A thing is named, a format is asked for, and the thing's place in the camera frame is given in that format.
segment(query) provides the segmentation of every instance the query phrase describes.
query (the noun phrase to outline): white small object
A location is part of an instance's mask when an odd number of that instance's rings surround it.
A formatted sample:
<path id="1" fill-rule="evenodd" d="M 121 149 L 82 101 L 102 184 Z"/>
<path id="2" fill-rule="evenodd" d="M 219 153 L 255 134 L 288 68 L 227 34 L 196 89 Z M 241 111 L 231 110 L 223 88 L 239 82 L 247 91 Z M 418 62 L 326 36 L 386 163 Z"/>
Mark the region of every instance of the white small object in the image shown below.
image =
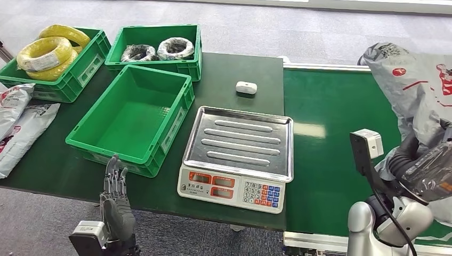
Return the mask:
<path id="1" fill-rule="evenodd" d="M 82 220 L 72 232 L 72 235 L 92 235 L 97 238 L 100 246 L 107 242 L 107 228 L 102 221 Z"/>
<path id="2" fill-rule="evenodd" d="M 255 94 L 257 92 L 257 84 L 238 81 L 236 84 L 236 91 L 247 94 Z"/>
<path id="3" fill-rule="evenodd" d="M 384 154 L 383 142 L 381 140 L 381 135 L 378 132 L 374 132 L 369 129 L 362 129 L 354 132 L 354 134 L 366 138 L 371 159 L 374 159 Z"/>
<path id="4" fill-rule="evenodd" d="M 278 56 L 278 58 L 282 59 L 283 63 L 290 63 L 289 57 L 287 57 L 285 55 L 280 55 L 280 56 Z"/>

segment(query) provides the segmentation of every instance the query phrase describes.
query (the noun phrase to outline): crate handle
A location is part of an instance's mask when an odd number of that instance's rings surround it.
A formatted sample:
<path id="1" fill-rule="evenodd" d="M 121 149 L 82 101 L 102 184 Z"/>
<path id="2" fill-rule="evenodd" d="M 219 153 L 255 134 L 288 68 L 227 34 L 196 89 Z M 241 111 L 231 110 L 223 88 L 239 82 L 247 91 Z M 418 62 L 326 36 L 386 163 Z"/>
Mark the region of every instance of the crate handle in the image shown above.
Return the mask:
<path id="1" fill-rule="evenodd" d="M 102 57 L 100 57 L 99 54 L 97 54 L 94 59 L 91 61 L 91 63 L 86 67 L 85 71 L 83 71 L 78 76 L 78 82 L 80 85 L 85 87 L 85 85 L 88 83 L 88 81 L 91 79 L 91 77 L 94 76 L 96 71 L 98 71 L 99 67 L 102 65 Z"/>
<path id="2" fill-rule="evenodd" d="M 184 113 L 185 113 L 185 111 L 181 107 L 176 116 L 176 119 L 174 120 L 173 125 L 171 126 L 171 129 L 169 130 L 168 134 L 166 135 L 165 139 L 162 142 L 162 149 L 165 154 L 170 149 L 170 145 L 171 145 L 171 142 L 173 142 L 174 137 L 176 137 L 177 131 L 182 124 Z"/>

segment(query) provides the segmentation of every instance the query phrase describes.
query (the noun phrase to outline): green plastic crate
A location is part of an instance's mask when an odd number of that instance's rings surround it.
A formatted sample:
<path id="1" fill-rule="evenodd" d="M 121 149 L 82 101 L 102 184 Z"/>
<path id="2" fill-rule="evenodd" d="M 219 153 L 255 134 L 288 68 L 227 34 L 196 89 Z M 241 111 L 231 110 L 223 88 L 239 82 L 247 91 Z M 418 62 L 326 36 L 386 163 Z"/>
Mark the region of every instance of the green plastic crate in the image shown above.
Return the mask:
<path id="1" fill-rule="evenodd" d="M 17 70 L 17 61 L 13 59 L 0 70 L 0 83 L 6 87 L 35 83 L 33 98 L 66 103 L 74 102 L 100 68 L 111 48 L 103 30 L 77 29 L 89 36 L 91 41 L 56 81 L 47 82 L 31 79 L 25 71 Z"/>
<path id="2" fill-rule="evenodd" d="M 121 62 L 121 55 L 128 45 L 148 44 L 156 50 L 160 43 L 170 37 L 183 37 L 195 46 L 192 60 Z M 193 82 L 201 80 L 202 42 L 198 25 L 131 26 L 119 30 L 115 42 L 105 59 L 110 71 L 118 73 L 126 65 L 138 65 L 191 76 Z"/>
<path id="3" fill-rule="evenodd" d="M 116 153 L 130 172 L 152 178 L 194 99 L 190 76 L 128 65 L 66 143 L 102 164 Z"/>

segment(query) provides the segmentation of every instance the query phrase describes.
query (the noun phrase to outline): yellow wire coil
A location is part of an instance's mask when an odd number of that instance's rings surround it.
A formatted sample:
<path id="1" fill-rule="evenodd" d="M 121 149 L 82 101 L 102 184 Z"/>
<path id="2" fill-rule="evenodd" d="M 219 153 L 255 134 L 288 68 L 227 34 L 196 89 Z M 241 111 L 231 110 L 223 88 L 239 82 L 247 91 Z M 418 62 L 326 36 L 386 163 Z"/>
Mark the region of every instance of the yellow wire coil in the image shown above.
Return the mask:
<path id="1" fill-rule="evenodd" d="M 72 50 L 72 54 L 63 64 L 41 72 L 27 72 L 27 75 L 33 79 L 41 81 L 55 81 L 61 74 L 71 65 L 71 63 L 77 58 L 78 54 L 75 50 Z"/>
<path id="2" fill-rule="evenodd" d="M 49 70 L 64 63 L 72 46 L 64 37 L 47 37 L 25 46 L 17 55 L 17 65 L 30 72 Z"/>
<path id="3" fill-rule="evenodd" d="M 83 50 L 83 48 L 81 46 L 75 46 L 73 47 L 74 51 L 76 51 L 78 54 L 80 54 Z"/>
<path id="4" fill-rule="evenodd" d="M 51 25 L 44 28 L 41 33 L 39 33 L 40 38 L 50 37 L 50 36 L 62 36 L 70 41 L 73 41 L 80 45 L 82 48 L 85 48 L 87 44 L 90 42 L 90 38 L 83 33 L 82 31 L 75 29 L 73 27 L 65 26 L 65 25 Z"/>

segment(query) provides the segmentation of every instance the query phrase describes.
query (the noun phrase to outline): table surface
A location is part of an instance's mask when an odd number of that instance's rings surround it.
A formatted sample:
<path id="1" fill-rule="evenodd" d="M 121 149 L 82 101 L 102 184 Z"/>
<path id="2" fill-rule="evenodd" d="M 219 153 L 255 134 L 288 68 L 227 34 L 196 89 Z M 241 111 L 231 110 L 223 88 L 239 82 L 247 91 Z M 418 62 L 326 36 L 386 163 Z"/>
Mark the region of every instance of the table surface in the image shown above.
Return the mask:
<path id="1" fill-rule="evenodd" d="M 110 73 L 101 67 L 75 103 L 61 106 L 52 125 L 10 176 L 0 180 L 0 187 L 98 201 L 104 166 L 83 159 L 64 139 L 111 80 Z M 237 81 L 258 84 L 255 98 L 236 96 L 233 85 Z M 285 69 L 283 89 L 280 59 L 204 53 L 202 80 L 194 83 L 194 89 L 193 106 L 160 173 L 153 179 L 128 175 L 133 208 L 275 230 L 347 236 L 350 206 L 371 194 L 365 178 L 355 170 L 349 132 L 362 128 L 378 131 L 385 152 L 400 142 L 397 119 L 370 73 Z M 182 155 L 196 111 L 203 105 L 284 114 L 294 119 L 295 179 L 286 186 L 283 213 L 256 212 L 177 195 Z M 435 222 L 422 235 L 442 237 L 450 231 Z M 441 241 L 417 243 L 451 245 Z"/>
<path id="2" fill-rule="evenodd" d="M 286 186 L 287 231 L 348 236 L 350 207 L 372 194 L 356 171 L 349 133 L 377 131 L 387 153 L 400 143 L 397 118 L 372 74 L 358 71 L 285 69 L 284 106 L 285 115 L 295 122 L 295 179 Z M 421 236 L 449 232 L 452 228 L 435 221 Z"/>
<path id="3" fill-rule="evenodd" d="M 43 135 L 33 144 L 0 186 L 39 194 L 97 202 L 102 191 L 104 166 L 85 160 L 65 144 L 71 129 L 112 81 L 102 66 L 72 104 L 62 104 Z M 238 97 L 238 81 L 259 85 L 254 98 Z M 176 192 L 179 168 L 195 115 L 200 106 L 231 108 L 266 114 L 284 114 L 283 62 L 281 59 L 228 54 L 203 54 L 201 82 L 194 83 L 195 101 L 153 178 L 127 175 L 127 193 L 134 209 L 197 219 L 284 230 L 285 212 L 263 213 L 180 197 Z"/>

